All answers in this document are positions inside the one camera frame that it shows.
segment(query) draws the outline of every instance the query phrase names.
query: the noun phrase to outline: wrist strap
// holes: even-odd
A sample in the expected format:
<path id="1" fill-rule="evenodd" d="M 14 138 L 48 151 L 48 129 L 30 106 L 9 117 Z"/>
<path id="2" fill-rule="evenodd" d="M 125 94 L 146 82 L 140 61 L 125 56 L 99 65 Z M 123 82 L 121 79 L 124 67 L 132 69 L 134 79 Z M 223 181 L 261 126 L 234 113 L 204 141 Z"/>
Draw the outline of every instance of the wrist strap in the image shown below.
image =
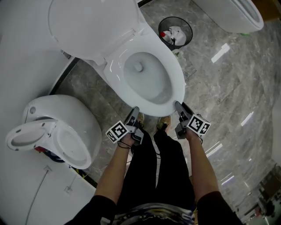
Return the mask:
<path id="1" fill-rule="evenodd" d="M 117 144 L 118 144 L 118 146 L 120 147 L 120 148 L 122 148 L 122 149 L 130 149 L 131 148 L 131 146 L 130 145 L 127 145 L 127 144 L 125 144 L 124 142 L 122 142 L 122 141 L 118 141 L 117 142 Z"/>

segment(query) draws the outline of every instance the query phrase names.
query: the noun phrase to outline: toilet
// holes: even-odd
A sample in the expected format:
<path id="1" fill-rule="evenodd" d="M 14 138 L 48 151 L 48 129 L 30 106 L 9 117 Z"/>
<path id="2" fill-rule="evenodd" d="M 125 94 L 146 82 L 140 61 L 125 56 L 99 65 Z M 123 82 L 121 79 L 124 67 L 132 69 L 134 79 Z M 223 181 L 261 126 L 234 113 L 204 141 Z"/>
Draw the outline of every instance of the toilet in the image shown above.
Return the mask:
<path id="1" fill-rule="evenodd" d="M 263 28 L 263 18 L 251 0 L 193 0 L 220 28 L 250 33 Z"/>
<path id="2" fill-rule="evenodd" d="M 135 0 L 52 0 L 48 29 L 59 48 L 89 63 L 129 106 L 167 116 L 182 103 L 180 64 Z"/>
<path id="3" fill-rule="evenodd" d="M 101 129 L 89 109 L 67 95 L 49 95 L 31 101 L 22 125 L 6 136 L 8 148 L 50 150 L 77 169 L 88 168 L 101 146 Z"/>

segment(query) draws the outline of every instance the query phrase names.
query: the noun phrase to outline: person's left arm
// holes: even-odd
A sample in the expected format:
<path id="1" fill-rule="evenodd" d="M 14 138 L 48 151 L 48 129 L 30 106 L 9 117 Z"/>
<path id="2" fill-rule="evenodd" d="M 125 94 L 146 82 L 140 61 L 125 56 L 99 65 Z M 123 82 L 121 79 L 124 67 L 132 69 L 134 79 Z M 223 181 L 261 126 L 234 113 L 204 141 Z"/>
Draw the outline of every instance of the person's left arm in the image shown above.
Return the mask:
<path id="1" fill-rule="evenodd" d="M 132 146 L 134 140 L 131 134 L 126 134 L 122 138 L 122 142 Z M 114 155 L 106 167 L 100 181 L 97 185 L 97 190 L 91 201 L 68 223 L 65 225 L 83 224 L 101 224 L 101 220 L 105 224 L 111 224 L 116 214 L 116 205 L 120 197 L 129 149 L 117 146 Z"/>

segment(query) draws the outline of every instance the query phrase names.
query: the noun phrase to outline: gray tile floor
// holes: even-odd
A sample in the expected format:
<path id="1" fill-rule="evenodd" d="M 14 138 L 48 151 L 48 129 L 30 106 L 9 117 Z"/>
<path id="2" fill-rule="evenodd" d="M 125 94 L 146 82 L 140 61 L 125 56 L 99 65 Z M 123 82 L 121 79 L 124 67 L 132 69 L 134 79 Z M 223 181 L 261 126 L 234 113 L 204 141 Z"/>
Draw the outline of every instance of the gray tile floor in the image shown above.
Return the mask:
<path id="1" fill-rule="evenodd" d="M 242 216 L 257 200 L 258 183 L 274 166 L 271 110 L 281 90 L 281 23 L 267 22 L 261 31 L 240 35 L 223 31 L 190 0 L 153 0 L 141 11 L 155 31 L 163 18 L 172 15 L 185 19 L 193 29 L 193 40 L 181 48 L 181 66 L 187 83 L 184 102 L 212 123 L 203 146 L 209 153 L 222 144 L 209 160 L 225 200 L 233 210 L 239 207 L 238 214 Z M 211 58 L 224 44 L 230 50 L 212 63 Z M 101 126 L 102 146 L 89 173 L 98 181 L 115 150 L 104 133 L 115 122 L 124 120 L 131 108 L 82 60 L 57 94 L 81 100 Z M 241 122 L 252 112 L 251 119 L 242 127 Z M 154 133 L 157 120 L 145 116 L 144 125 L 149 133 Z M 169 131 L 173 138 L 177 123 L 174 113 Z M 180 143 L 191 174 L 188 143 Z"/>

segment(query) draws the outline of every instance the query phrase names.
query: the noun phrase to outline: black pants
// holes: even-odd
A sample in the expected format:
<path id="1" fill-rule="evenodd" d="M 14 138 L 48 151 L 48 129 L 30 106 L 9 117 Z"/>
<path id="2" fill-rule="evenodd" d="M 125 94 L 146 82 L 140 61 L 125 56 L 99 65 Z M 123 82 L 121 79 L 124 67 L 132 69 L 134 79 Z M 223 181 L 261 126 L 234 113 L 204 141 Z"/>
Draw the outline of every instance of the black pants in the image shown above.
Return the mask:
<path id="1" fill-rule="evenodd" d="M 192 210 L 195 195 L 180 143 L 162 130 L 154 135 L 161 156 L 159 179 L 155 187 L 156 152 L 149 134 L 144 130 L 143 133 L 142 144 L 132 147 L 133 158 L 117 204 L 118 212 L 151 202 Z"/>

